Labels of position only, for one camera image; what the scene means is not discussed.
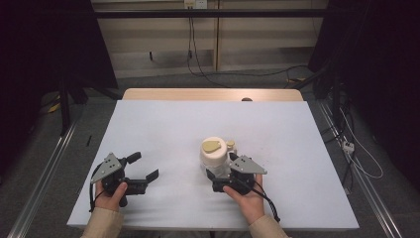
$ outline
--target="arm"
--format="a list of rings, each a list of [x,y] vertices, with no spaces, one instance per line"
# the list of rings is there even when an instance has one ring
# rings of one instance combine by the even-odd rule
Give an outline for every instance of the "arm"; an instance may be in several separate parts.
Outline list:
[[[123,226],[124,216],[119,212],[120,199],[126,192],[127,184],[122,182],[110,196],[103,191],[102,182],[96,183],[95,209],[84,229],[82,238],[117,237]]]
[[[256,182],[263,186],[263,176],[256,175]],[[254,189],[262,191],[258,185],[255,185]],[[229,186],[224,186],[223,190],[240,206],[242,214],[250,225],[250,232],[254,238],[287,237],[280,225],[272,217],[265,215],[263,198],[261,196],[253,191],[246,195],[240,195]]]

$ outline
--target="gray floor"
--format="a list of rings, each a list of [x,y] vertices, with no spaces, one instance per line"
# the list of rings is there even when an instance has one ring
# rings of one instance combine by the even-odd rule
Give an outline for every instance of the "gray floor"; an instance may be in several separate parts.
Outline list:
[[[278,70],[248,70],[241,73],[267,73]],[[291,70],[289,77],[305,77],[310,72],[304,70]],[[271,76],[244,76],[244,75],[212,75],[210,80],[235,88],[282,88],[286,85],[285,73]],[[120,80],[122,93],[128,87],[218,87],[202,76],[190,74],[150,76],[142,78],[128,78]],[[74,113],[79,109],[82,115],[78,121],[74,134],[68,144],[63,157],[49,184],[47,193],[42,199],[38,212],[27,230],[26,237],[79,237],[81,230],[66,226],[66,221],[72,207],[78,198],[78,191],[83,185],[96,151],[101,143],[109,119],[112,116],[115,101],[103,97],[101,94],[87,90],[90,95],[86,105],[71,105]],[[329,127],[315,100],[311,87],[302,90],[304,99],[308,102],[314,119],[320,131]],[[40,112],[35,130],[30,136],[25,150],[17,158],[17,163],[8,174],[3,177],[0,186],[0,237],[7,237],[19,213],[40,178],[60,133],[60,114],[46,113],[46,108]],[[356,121],[356,135],[362,144],[378,159],[383,167],[384,176],[380,179],[371,179],[377,193],[394,218],[402,237],[420,237],[420,194],[405,177],[390,162],[384,149],[375,143],[368,126],[360,118],[356,110],[352,111]],[[325,140],[332,137],[331,133],[323,136]],[[336,142],[326,144],[337,173],[341,178],[346,169],[346,162],[339,145]],[[357,150],[357,156],[366,171],[377,174],[377,166],[362,150]],[[350,187],[350,177],[345,187]],[[349,202],[355,212],[361,228],[346,232],[331,231],[287,231],[293,237],[388,237],[377,214],[371,208],[364,191],[358,181],[354,179]],[[207,232],[201,233],[172,233],[160,234],[161,237],[207,237]],[[122,231],[120,237],[154,237],[159,236],[154,231]],[[216,237],[249,237],[248,233],[216,232]]]

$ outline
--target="sleeve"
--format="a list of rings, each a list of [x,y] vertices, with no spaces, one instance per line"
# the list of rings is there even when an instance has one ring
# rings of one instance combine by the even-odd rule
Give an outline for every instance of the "sleeve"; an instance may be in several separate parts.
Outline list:
[[[249,228],[253,238],[288,238],[280,224],[267,215],[259,218]]]
[[[115,238],[120,234],[124,215],[100,207],[95,207],[81,238]]]

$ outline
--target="metal rail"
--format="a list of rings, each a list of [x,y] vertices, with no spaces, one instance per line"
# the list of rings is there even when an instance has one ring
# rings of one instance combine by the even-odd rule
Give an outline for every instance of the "metal rail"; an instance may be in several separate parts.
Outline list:
[[[55,146],[50,159],[44,168],[43,174],[41,175],[40,179],[38,180],[34,190],[31,193],[30,198],[27,200],[24,208],[22,209],[21,213],[19,214],[15,224],[10,231],[8,238],[23,238],[28,233],[28,230],[32,224],[32,221],[37,214],[38,208],[40,207],[43,198],[50,186],[51,181],[53,180],[53,176],[55,174],[56,169],[59,166],[59,162],[64,154],[65,149],[67,148],[68,143],[73,135],[75,126],[79,118],[82,114],[82,106],[79,106],[76,110],[76,115],[74,120],[72,121],[70,127],[68,128],[67,132],[59,137],[58,142]]]
[[[349,16],[356,14],[352,10],[328,9],[196,9],[196,10],[97,10],[68,11],[43,10],[36,12],[42,17],[67,18],[321,18],[327,16]]]
[[[331,118],[332,111],[330,107],[318,101],[318,106],[320,107],[325,120],[327,121],[328,125],[332,128],[332,132],[334,136],[338,136],[339,132],[337,128],[334,127],[333,119]],[[350,162],[350,156],[346,154],[346,160]],[[354,161],[359,164],[362,168],[362,165],[357,157],[354,158]],[[383,231],[385,232],[386,236],[389,238],[402,238],[402,234],[399,231],[392,214],[389,212],[388,208],[386,207],[385,203],[383,202],[380,195],[377,193],[376,189],[374,188],[373,184],[371,183],[369,177],[362,173],[358,168],[352,164],[353,171],[355,172],[355,177],[358,180],[362,191],[364,192],[368,203],[370,204],[374,214],[376,215],[377,220],[379,221],[380,226],[382,227]]]

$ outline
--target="black cable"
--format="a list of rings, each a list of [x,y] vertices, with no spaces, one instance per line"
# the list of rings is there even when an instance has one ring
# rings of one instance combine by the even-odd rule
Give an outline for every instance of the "black cable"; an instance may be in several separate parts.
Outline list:
[[[256,194],[258,194],[260,197],[264,198],[268,202],[269,207],[271,208],[272,215],[274,216],[275,221],[280,222],[280,218],[278,217],[277,209],[275,208],[274,203],[271,201],[271,199],[268,198],[265,191],[263,190],[263,187],[258,182],[255,181],[255,183],[262,189],[262,192],[256,190],[253,187],[248,186],[245,182],[243,182],[243,181],[241,181],[237,178],[233,178],[233,179],[235,181],[237,181],[240,185],[246,187],[247,189],[255,192]]]
[[[189,64],[189,59],[191,57],[191,40],[193,42],[194,45],[194,54],[195,54],[195,59],[197,61],[198,64],[198,68],[200,70],[201,73],[196,73],[194,71],[192,71],[191,66]],[[291,66],[287,69],[283,69],[280,71],[276,71],[276,72],[269,72],[269,73],[262,73],[262,74],[252,74],[252,73],[239,73],[239,72],[212,72],[212,73],[204,73],[204,71],[201,68],[200,65],[200,61],[198,60],[198,55],[197,55],[197,47],[196,47],[196,43],[195,43],[195,29],[194,29],[194,20],[192,18],[189,18],[189,43],[188,43],[188,56],[187,56],[187,65],[188,65],[188,70],[191,72],[191,74],[196,75],[196,76],[204,76],[206,78],[207,81],[216,84],[218,86],[222,86],[222,87],[227,87],[230,88],[229,86],[226,86],[224,84],[215,82],[210,80],[210,78],[208,78],[207,76],[211,76],[211,75],[240,75],[240,76],[270,76],[270,75],[276,75],[276,74],[280,74],[283,72],[287,73],[287,84],[284,86],[284,88],[286,88],[286,86],[289,83],[289,75],[288,75],[288,71],[294,68],[298,68],[298,67],[308,67],[307,65],[295,65],[295,66]]]
[[[287,77],[287,82],[286,82],[286,84],[284,85],[283,88],[286,88],[288,86],[288,83],[290,82],[290,77],[288,75],[288,69],[286,70],[286,77]]]
[[[101,164],[99,164],[96,168],[95,168],[95,170],[93,171],[93,173],[92,173],[92,178],[93,178],[93,176],[96,174],[96,172],[99,170],[99,167],[102,165],[102,163]],[[93,184],[91,183],[90,184],[90,186],[89,186],[89,200],[90,200],[90,210],[89,210],[89,212],[92,212],[93,211],[93,209],[95,208],[95,200],[96,200],[96,198],[98,198],[98,196],[96,196],[95,197],[95,199],[93,199]]]
[[[194,54],[195,54],[195,59],[196,59],[196,61],[197,61],[198,68],[200,69],[201,74],[197,74],[197,73],[193,72],[193,71],[191,70],[190,65],[189,65],[189,53],[190,53],[190,51],[191,51],[191,33],[192,33],[192,42],[193,42],[193,44],[194,44]],[[206,75],[206,74],[203,72],[203,70],[201,69],[200,61],[198,60],[197,46],[196,46],[196,44],[195,44],[194,20],[193,20],[192,18],[189,18],[189,44],[188,44],[188,59],[187,59],[187,64],[188,64],[188,69],[189,69],[189,71],[190,71],[193,75],[196,75],[196,76],[204,76],[204,78],[205,78],[208,82],[210,82],[210,83],[213,83],[213,84],[218,85],[218,86],[221,86],[221,87],[230,88],[229,86],[226,86],[226,85],[224,85],[224,84],[221,84],[221,83],[215,82],[215,81],[213,81],[213,80],[210,80],[210,78],[208,78],[208,77],[207,77],[207,75]]]

